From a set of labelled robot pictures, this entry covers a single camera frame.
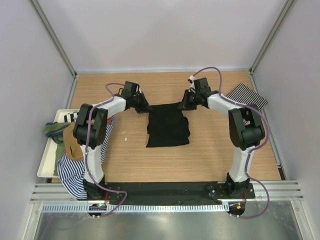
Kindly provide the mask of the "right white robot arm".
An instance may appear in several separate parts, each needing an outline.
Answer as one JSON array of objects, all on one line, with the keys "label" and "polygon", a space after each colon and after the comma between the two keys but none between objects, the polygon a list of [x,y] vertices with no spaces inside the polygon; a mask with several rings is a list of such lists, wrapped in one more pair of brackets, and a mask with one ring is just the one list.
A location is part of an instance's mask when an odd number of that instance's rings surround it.
[{"label": "right white robot arm", "polygon": [[253,154],[265,138],[261,115],[255,105],[245,105],[212,91],[207,79],[188,80],[190,87],[184,91],[180,110],[196,110],[201,105],[228,117],[229,137],[234,145],[232,166],[227,173],[225,192],[231,198],[240,198],[249,188],[249,170]]}]

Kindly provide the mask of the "black white striped tank top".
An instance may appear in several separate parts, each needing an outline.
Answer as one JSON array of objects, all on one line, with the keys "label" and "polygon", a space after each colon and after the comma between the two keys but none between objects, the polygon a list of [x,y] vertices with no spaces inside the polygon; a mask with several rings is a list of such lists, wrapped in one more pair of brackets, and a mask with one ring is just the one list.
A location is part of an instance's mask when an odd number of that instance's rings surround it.
[{"label": "black white striped tank top", "polygon": [[255,105],[259,111],[268,104],[268,101],[264,97],[244,83],[238,84],[227,95],[224,95],[224,97],[233,102],[233,104],[236,103],[241,106]]}]

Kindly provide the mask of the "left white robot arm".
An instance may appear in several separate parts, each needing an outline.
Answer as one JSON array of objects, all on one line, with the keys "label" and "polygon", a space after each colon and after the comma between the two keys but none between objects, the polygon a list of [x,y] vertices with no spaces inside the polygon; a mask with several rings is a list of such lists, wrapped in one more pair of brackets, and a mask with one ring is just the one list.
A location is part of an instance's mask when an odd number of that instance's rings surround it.
[{"label": "left white robot arm", "polygon": [[138,114],[147,113],[151,106],[140,85],[126,81],[119,93],[97,104],[84,103],[79,109],[73,136],[80,145],[84,159],[84,189],[89,197],[101,200],[109,190],[101,163],[102,144],[106,136],[107,120],[118,113],[134,108]]}]

